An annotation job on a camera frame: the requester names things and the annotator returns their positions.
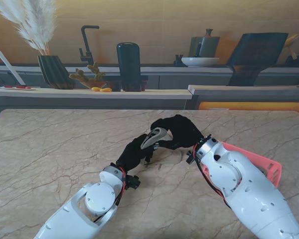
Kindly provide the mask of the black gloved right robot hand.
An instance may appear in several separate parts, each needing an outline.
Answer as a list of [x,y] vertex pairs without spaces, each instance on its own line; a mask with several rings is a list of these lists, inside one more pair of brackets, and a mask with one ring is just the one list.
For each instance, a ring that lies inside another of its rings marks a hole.
[[177,148],[190,148],[195,146],[203,138],[202,133],[194,123],[182,115],[175,115],[169,118],[158,119],[153,122],[150,129],[164,128],[172,134],[172,140],[158,141],[160,147],[175,150]]

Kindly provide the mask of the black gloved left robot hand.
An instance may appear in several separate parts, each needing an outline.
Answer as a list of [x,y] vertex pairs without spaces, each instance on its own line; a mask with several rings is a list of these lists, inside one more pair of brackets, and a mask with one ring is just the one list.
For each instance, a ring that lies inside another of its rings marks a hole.
[[128,172],[137,167],[144,158],[151,158],[153,152],[158,148],[157,145],[152,144],[144,149],[141,149],[141,144],[146,139],[147,135],[142,134],[130,142],[124,149],[123,153],[116,161],[116,165]]

